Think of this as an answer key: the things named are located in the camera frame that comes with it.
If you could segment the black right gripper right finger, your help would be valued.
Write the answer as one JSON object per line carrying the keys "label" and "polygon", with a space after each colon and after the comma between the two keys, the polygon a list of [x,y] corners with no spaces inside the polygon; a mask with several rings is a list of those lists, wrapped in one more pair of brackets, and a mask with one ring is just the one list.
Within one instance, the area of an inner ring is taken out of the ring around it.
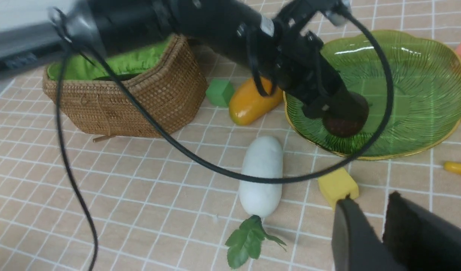
{"label": "black right gripper right finger", "polygon": [[461,228],[398,192],[388,198],[382,242],[408,271],[461,271]]}

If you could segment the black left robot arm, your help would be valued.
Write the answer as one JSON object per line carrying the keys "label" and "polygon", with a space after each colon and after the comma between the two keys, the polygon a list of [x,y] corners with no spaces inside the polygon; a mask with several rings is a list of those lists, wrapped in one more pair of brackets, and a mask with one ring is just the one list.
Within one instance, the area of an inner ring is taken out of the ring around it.
{"label": "black left robot arm", "polygon": [[[79,0],[72,15],[67,17],[60,9],[54,9],[51,18],[56,34],[63,42],[64,54],[55,93],[55,125],[61,156],[67,176],[79,204],[87,218],[93,236],[93,257],[89,270],[93,270],[98,256],[99,242],[93,219],[74,180],[68,161],[61,121],[61,96],[64,75],[70,57],[76,53],[91,54],[107,71],[112,81],[127,96],[141,115],[176,149],[194,162],[215,173],[235,180],[260,184],[288,184],[311,180],[332,173],[365,153],[381,136],[392,116],[394,83],[388,60],[373,34],[350,12],[342,0],[293,0],[284,6],[277,16],[268,20],[249,6],[237,0],[129,0],[99,1]],[[301,29],[317,13],[322,13],[332,24],[354,24],[372,44],[382,64],[386,79],[386,108],[380,125],[361,149],[343,161],[314,174],[289,178],[251,177],[228,171],[190,152],[168,134],[159,123],[132,96],[105,61],[103,54],[113,56],[143,45],[159,42],[170,34],[201,38],[218,49],[228,46],[237,48],[237,53],[228,57],[235,62],[247,61],[258,93],[267,97],[277,87],[290,91],[306,108],[306,115],[313,115],[317,103],[329,108],[324,114],[339,118],[359,120],[357,107],[351,105],[351,95],[340,75],[320,54],[321,40],[312,32],[301,36]],[[271,80],[272,88],[267,93],[261,75]]]}

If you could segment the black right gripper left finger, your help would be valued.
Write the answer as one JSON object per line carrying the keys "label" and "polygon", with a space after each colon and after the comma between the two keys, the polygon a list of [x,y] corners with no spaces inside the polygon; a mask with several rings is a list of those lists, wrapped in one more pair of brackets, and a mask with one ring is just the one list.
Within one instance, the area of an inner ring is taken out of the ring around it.
{"label": "black right gripper left finger", "polygon": [[363,211],[350,198],[337,201],[332,229],[332,254],[337,271],[402,271],[377,237]]}

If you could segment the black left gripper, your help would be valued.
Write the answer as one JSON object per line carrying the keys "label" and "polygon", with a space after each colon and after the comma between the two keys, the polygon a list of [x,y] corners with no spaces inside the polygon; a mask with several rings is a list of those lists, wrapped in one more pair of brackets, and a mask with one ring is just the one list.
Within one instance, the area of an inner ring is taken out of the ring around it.
{"label": "black left gripper", "polygon": [[310,119],[344,113],[351,96],[340,74],[321,55],[322,40],[308,32],[282,29],[269,35],[262,29],[246,29],[248,64],[258,90],[273,96],[277,88],[298,99]]}

